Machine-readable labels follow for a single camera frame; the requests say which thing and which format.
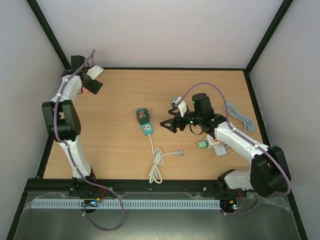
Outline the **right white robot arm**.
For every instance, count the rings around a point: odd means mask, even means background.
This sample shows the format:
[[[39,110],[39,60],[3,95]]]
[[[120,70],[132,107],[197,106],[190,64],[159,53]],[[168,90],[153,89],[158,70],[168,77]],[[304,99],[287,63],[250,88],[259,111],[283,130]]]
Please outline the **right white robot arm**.
[[[200,126],[202,132],[231,147],[250,165],[249,171],[231,169],[219,176],[218,191],[229,196],[237,189],[253,190],[262,197],[273,193],[287,195],[291,191],[289,176],[280,166],[285,160],[284,152],[278,147],[259,143],[240,132],[221,114],[213,109],[186,111],[169,110],[173,117],[160,125],[173,133],[183,131],[187,125]]]

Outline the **dark green cube socket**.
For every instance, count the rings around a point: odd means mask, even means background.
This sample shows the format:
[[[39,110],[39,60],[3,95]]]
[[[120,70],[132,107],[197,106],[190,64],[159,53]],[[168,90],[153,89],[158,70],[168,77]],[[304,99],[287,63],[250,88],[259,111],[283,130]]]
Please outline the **dark green cube socket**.
[[[140,125],[145,125],[150,122],[150,114],[146,108],[138,108],[136,110],[136,118]]]

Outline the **teal power strip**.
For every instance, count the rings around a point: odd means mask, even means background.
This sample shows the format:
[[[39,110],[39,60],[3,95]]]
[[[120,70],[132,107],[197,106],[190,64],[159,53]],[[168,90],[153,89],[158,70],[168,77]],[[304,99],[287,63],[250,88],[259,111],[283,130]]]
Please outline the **teal power strip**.
[[[153,128],[151,122],[149,122],[147,124],[140,125],[140,126],[141,126],[141,129],[142,129],[143,134],[145,136],[151,136],[154,133],[154,128]]]

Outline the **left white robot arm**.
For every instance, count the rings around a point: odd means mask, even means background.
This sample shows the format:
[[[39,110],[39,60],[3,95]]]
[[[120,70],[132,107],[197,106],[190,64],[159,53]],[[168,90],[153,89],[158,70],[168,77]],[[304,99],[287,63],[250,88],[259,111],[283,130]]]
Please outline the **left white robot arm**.
[[[103,72],[99,65],[65,75],[56,95],[41,106],[48,135],[61,146],[72,168],[72,180],[79,184],[96,181],[80,142],[81,121],[74,106],[78,92],[86,89],[97,94],[103,84],[96,78]]]

